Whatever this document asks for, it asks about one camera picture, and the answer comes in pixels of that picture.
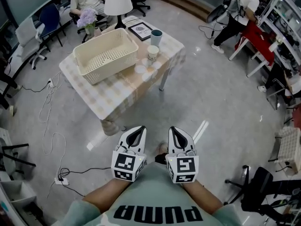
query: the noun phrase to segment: purple flowers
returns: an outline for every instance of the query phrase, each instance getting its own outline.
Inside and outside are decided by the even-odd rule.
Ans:
[[[91,8],[86,8],[82,11],[80,15],[80,19],[77,21],[77,27],[78,28],[89,28],[89,27],[95,27],[96,22],[96,10]]]

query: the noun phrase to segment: desk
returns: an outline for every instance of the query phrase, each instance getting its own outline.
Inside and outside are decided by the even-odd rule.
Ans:
[[[137,19],[137,17],[129,16],[123,20],[123,23],[133,19]],[[141,19],[131,21],[126,26],[130,27],[141,22],[143,22]],[[153,25],[145,23],[152,29],[157,29]],[[113,29],[114,25],[103,32]],[[186,58],[184,45],[163,32],[157,60],[148,66],[147,47],[150,45],[151,39],[142,42],[130,31],[128,33],[139,46],[136,64],[96,85],[90,85],[79,75],[78,65],[73,54],[65,58],[59,65],[73,88],[101,120],[103,131],[107,136],[112,136],[119,131],[119,127],[114,123],[115,120],[145,94],[161,76],[163,79],[160,89],[163,90],[169,73],[174,68],[181,66]]]

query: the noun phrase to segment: green t-shirt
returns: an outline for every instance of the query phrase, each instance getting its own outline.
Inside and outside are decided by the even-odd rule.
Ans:
[[[240,226],[232,205],[213,215],[203,211],[179,184],[174,184],[164,165],[151,163],[101,214],[85,201],[74,201],[65,216],[63,226]]]

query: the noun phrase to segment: picture frame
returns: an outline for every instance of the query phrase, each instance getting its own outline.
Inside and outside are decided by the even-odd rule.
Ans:
[[[146,25],[144,22],[138,23],[128,27],[135,36],[137,36],[141,41],[149,39],[151,37],[152,28]]]

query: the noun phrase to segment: table lamp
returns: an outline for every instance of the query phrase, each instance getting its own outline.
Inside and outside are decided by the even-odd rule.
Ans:
[[[117,16],[118,18],[115,29],[126,28],[122,23],[121,15],[132,11],[132,9],[133,5],[131,0],[105,0],[104,13],[110,16]]]

